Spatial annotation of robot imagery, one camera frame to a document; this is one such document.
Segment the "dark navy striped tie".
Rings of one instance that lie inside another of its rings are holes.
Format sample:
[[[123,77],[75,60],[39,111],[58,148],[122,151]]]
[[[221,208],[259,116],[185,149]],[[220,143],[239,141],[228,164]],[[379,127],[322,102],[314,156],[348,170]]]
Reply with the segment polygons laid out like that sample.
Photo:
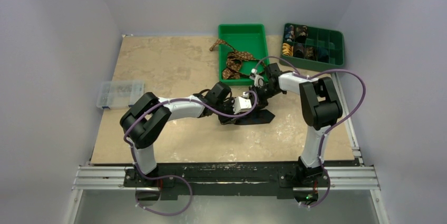
[[[275,115],[266,109],[256,110],[248,115],[239,118],[228,118],[222,115],[218,116],[219,122],[222,125],[258,125],[268,124],[275,118]]]

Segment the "bright green plastic tray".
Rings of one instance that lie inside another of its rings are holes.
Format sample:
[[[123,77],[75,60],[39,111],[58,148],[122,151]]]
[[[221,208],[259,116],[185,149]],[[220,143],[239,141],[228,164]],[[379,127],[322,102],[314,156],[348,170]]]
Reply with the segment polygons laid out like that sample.
[[[218,38],[226,41],[239,51],[251,53],[256,59],[263,59],[268,56],[265,29],[262,24],[220,24],[218,26]],[[243,76],[240,79],[225,80],[222,72],[227,67],[227,55],[232,49],[219,44],[216,50],[218,52],[218,76],[220,81],[229,86],[249,86],[253,83],[253,80]]]

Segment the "dark green compartment organizer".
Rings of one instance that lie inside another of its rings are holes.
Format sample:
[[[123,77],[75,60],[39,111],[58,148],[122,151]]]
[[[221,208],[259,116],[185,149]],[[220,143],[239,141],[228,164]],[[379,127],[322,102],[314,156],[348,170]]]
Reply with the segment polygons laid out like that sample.
[[[295,24],[295,23],[286,23],[285,25],[293,24],[296,25],[303,25],[303,24]],[[329,51],[329,63],[322,63],[307,59],[301,59],[296,57],[290,57],[290,56],[284,56],[282,55],[282,48],[281,48],[281,54],[280,57],[284,60],[280,63],[282,65],[285,65],[287,62],[289,62],[291,65],[293,65],[296,68],[299,69],[305,69],[305,70],[311,70],[316,72],[322,72],[326,70],[331,69],[341,69],[344,67],[345,62],[345,53],[344,53],[344,36],[341,32],[335,31],[335,30],[327,30],[323,28],[318,27],[312,27],[308,26],[308,37],[305,43],[302,43],[306,47],[312,46],[315,48],[322,47]],[[287,42],[284,40],[284,31],[283,31],[283,38],[282,38],[282,44],[288,43],[290,45],[294,45],[296,42]]]

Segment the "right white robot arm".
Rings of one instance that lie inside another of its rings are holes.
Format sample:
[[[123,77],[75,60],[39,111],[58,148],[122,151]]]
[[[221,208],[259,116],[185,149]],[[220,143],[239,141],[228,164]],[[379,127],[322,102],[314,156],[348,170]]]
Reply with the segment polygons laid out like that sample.
[[[323,147],[326,130],[342,116],[342,106],[333,81],[329,77],[310,78],[292,71],[281,71],[276,63],[264,69],[267,81],[252,69],[249,77],[253,85],[249,90],[258,96],[256,109],[249,114],[249,124],[270,123],[275,117],[266,110],[268,99],[277,94],[293,92],[300,96],[301,111],[308,126],[305,146],[298,158],[295,179],[302,185],[311,184],[323,174]]]

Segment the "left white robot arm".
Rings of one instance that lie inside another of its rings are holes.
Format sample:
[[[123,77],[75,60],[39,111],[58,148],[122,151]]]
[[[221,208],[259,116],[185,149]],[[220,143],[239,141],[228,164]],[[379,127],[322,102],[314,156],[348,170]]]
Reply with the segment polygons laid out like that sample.
[[[185,118],[204,118],[213,114],[235,120],[235,98],[231,88],[218,82],[211,90],[203,90],[185,98],[167,99],[152,92],[145,93],[120,120],[124,141],[131,149],[137,180],[145,187],[157,181],[157,162],[154,143],[169,121]]]

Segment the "orange striped rolled tie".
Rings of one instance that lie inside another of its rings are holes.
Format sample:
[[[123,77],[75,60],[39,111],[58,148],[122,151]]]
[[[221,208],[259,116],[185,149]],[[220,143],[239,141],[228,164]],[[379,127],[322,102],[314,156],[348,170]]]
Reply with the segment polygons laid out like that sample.
[[[282,44],[282,55],[293,57],[294,56],[293,49],[294,49],[293,45],[290,45],[288,43],[283,43]]]

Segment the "brown patterned tie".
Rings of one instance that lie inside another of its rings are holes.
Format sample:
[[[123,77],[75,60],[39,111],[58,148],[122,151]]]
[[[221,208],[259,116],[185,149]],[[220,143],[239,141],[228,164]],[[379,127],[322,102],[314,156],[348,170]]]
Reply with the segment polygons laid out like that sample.
[[[218,45],[225,45],[231,48],[231,51],[227,54],[226,59],[226,68],[222,70],[222,79],[223,80],[239,80],[242,78],[249,78],[248,74],[245,74],[241,71],[243,62],[256,61],[260,62],[259,59],[256,59],[251,53],[247,51],[239,51],[231,46],[229,43],[222,39],[217,39],[216,42],[209,48],[210,51]]]

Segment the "blue patterned rolled tie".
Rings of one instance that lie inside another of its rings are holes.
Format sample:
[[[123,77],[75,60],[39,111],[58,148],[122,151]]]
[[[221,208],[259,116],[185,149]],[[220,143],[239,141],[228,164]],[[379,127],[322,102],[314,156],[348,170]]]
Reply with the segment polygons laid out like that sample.
[[[293,24],[285,25],[284,40],[287,42],[295,41],[295,26]]]

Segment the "navy rolled tie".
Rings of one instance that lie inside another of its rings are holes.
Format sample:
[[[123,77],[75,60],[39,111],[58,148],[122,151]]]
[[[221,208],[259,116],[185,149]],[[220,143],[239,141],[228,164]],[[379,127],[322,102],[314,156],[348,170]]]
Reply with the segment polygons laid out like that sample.
[[[329,51],[325,48],[318,47],[317,51],[317,60],[322,63],[329,63]]]

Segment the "clear plastic parts box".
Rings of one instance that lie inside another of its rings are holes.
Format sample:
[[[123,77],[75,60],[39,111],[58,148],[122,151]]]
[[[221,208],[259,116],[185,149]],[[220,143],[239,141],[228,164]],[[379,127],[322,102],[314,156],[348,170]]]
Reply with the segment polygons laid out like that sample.
[[[143,96],[144,86],[143,80],[102,82],[96,107],[100,109],[130,108]]]

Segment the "black mounting base rail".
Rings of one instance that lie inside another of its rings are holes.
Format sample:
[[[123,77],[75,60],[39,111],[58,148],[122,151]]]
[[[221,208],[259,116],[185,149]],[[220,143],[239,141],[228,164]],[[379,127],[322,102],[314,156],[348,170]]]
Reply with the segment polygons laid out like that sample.
[[[306,171],[298,161],[159,163],[145,177],[136,168],[125,170],[123,186],[154,189],[161,200],[178,196],[262,196],[316,202],[329,187],[320,168]]]

